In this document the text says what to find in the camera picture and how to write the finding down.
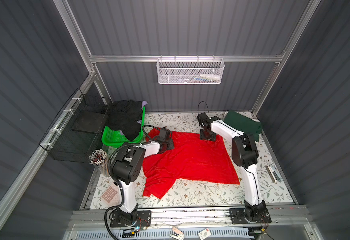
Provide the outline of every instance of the red cloth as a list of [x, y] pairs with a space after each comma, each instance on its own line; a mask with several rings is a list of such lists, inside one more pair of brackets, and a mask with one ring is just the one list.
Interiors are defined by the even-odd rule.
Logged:
[[[149, 132], [150, 137], [158, 134], [156, 129]], [[200, 140], [196, 133], [172, 132], [172, 139], [174, 149], [144, 158], [147, 182], [143, 196], [153, 194], [161, 199], [179, 178], [239, 184], [221, 136], [216, 135], [216, 141], [212, 142]]]

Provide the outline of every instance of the green basket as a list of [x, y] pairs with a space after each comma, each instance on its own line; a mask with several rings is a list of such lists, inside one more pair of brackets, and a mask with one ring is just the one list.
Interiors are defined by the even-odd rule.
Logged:
[[[146, 111], [146, 108], [143, 107], [143, 113], [142, 113], [142, 126], [144, 125], [144, 113]], [[112, 147], [120, 147], [123, 143], [129, 142], [129, 143], [138, 143], [142, 140], [144, 136], [142, 127], [140, 127], [139, 136], [137, 136], [133, 141], [129, 142], [128, 139], [120, 134], [119, 130], [111, 130], [109, 127], [105, 126], [103, 135], [102, 135], [102, 142], [104, 145], [112, 146]]]

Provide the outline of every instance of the leaf pattern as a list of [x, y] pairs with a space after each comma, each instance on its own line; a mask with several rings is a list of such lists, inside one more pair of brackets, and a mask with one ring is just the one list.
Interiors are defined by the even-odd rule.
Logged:
[[[250, 112], [239, 112], [249, 118], [252, 118]], [[166, 127], [169, 130], [178, 132], [194, 132], [199, 133], [200, 127], [196, 120], [197, 113], [171, 113], [171, 114], [146, 114], [145, 124]], [[224, 112], [210, 113], [210, 116], [223, 118]], [[231, 142], [224, 140], [228, 154], [231, 156]], [[262, 136], [259, 142], [256, 143], [259, 151], [257, 176], [259, 178], [260, 193], [267, 203], [271, 202], [293, 202], [290, 193], [288, 192], [284, 181], [273, 183], [265, 168], [266, 165], [273, 166], [276, 170], [271, 155], [265, 146]], [[112, 147], [107, 151], [110, 154], [114, 149]], [[242, 175], [240, 169], [235, 164], [234, 168], [238, 174], [240, 182]], [[103, 203], [100, 196], [113, 184], [110, 177], [101, 175], [97, 184], [97, 190], [91, 202], [91, 209], [106, 209], [108, 206]], [[206, 205], [230, 205], [244, 203], [244, 187], [243, 185], [235, 184], [217, 184], [205, 181], [192, 181], [185, 179], [177, 179], [164, 195], [162, 199], [158, 199], [151, 195], [143, 197], [146, 177], [143, 169], [141, 169], [137, 180], [135, 180], [135, 198], [138, 207], [177, 207], [177, 206], [206, 206]]]

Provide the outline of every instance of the dark green cloth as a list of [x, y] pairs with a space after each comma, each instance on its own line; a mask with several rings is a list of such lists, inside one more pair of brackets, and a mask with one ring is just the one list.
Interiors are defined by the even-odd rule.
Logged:
[[263, 129], [261, 122], [256, 122], [234, 111], [229, 111], [223, 121], [236, 130], [252, 133], [255, 141], [259, 141], [259, 134]]

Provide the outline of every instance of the light blue slotted cable tray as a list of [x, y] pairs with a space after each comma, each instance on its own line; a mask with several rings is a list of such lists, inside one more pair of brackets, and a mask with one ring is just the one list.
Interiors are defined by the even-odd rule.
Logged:
[[[198, 233], [206, 228], [183, 228], [179, 229], [184, 233], [184, 238], [199, 238]], [[248, 235], [247, 228], [241, 227], [211, 227], [211, 236], [208, 238], [241, 238], [241, 239], [254, 239], [254, 237]], [[135, 237], [122, 237], [122, 230], [111, 230], [111, 232], [118, 239], [173, 239], [170, 237], [172, 229], [147, 229], [142, 230], [136, 234]], [[78, 231], [76, 240], [112, 240], [111, 236], [106, 230], [98, 231]]]

